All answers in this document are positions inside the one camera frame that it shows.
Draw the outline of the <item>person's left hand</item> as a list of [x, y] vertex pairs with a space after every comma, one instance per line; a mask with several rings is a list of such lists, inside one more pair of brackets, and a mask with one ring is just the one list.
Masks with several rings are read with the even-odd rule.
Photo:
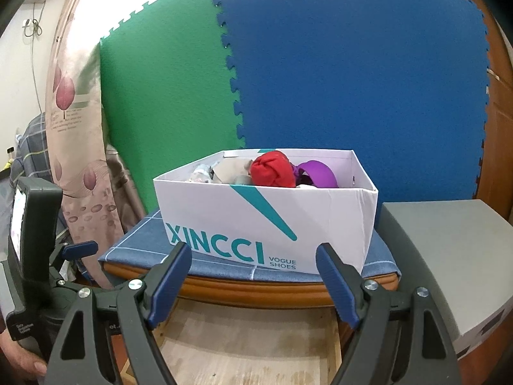
[[47, 364], [38, 355], [13, 341], [7, 330], [1, 332], [1, 351], [7, 361], [24, 379], [36, 380], [46, 376]]

